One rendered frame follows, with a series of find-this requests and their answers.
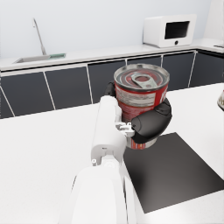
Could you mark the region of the white microwave oven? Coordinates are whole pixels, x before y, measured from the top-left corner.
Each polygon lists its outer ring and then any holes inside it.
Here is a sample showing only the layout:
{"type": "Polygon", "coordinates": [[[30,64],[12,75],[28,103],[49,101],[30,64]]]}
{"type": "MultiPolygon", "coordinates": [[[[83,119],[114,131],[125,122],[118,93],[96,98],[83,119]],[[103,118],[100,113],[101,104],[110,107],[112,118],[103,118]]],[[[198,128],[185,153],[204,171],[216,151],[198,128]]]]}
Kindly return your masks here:
{"type": "Polygon", "coordinates": [[[143,24],[143,42],[159,48],[188,46],[193,41],[196,14],[147,17],[143,24]]]}

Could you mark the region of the dark grey base cabinets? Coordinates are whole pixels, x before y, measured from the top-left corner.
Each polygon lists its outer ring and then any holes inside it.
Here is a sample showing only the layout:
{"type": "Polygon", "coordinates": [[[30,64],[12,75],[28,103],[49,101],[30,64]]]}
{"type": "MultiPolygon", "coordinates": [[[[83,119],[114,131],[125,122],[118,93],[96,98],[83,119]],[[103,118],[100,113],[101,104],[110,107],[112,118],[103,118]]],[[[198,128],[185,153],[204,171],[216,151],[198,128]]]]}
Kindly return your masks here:
{"type": "Polygon", "coordinates": [[[168,89],[179,90],[224,81],[224,53],[205,50],[138,55],[62,66],[0,70],[0,118],[97,103],[114,72],[125,65],[161,66],[171,76],[168,89]]]}

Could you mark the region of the steel kitchen sink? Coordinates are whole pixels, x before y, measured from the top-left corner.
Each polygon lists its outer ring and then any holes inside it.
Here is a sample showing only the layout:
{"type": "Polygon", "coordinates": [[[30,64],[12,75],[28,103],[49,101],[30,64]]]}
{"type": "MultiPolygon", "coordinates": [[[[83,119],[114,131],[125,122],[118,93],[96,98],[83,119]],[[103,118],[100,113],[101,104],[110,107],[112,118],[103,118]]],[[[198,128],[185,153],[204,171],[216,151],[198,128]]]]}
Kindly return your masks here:
{"type": "Polygon", "coordinates": [[[41,60],[56,60],[56,59],[63,59],[66,57],[65,53],[57,53],[57,54],[50,54],[50,55],[41,55],[35,57],[25,57],[20,58],[14,62],[17,63],[25,63],[25,62],[33,62],[33,61],[41,61],[41,60]]]}

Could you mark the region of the dark grey square mat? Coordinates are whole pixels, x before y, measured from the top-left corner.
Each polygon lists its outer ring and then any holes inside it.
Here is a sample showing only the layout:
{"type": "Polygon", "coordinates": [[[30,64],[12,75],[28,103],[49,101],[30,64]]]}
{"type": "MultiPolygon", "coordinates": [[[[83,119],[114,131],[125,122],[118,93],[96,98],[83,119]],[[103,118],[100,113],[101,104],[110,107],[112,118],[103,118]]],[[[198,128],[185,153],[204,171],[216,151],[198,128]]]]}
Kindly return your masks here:
{"type": "Polygon", "coordinates": [[[177,133],[148,149],[128,148],[124,163],[146,213],[224,190],[224,179],[177,133]]]}

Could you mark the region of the chrome sink faucet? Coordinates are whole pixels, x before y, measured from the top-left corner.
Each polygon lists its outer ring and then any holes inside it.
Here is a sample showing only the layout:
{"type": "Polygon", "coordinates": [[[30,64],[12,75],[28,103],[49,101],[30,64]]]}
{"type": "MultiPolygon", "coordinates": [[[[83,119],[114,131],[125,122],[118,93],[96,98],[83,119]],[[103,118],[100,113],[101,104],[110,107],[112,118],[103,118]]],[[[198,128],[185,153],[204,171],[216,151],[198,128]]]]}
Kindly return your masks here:
{"type": "Polygon", "coordinates": [[[46,55],[46,49],[44,48],[42,38],[41,38],[41,35],[40,35],[40,32],[39,32],[38,24],[37,24],[35,18],[32,19],[32,26],[37,30],[38,39],[39,39],[39,42],[40,42],[40,47],[41,47],[42,54],[46,55]]]}

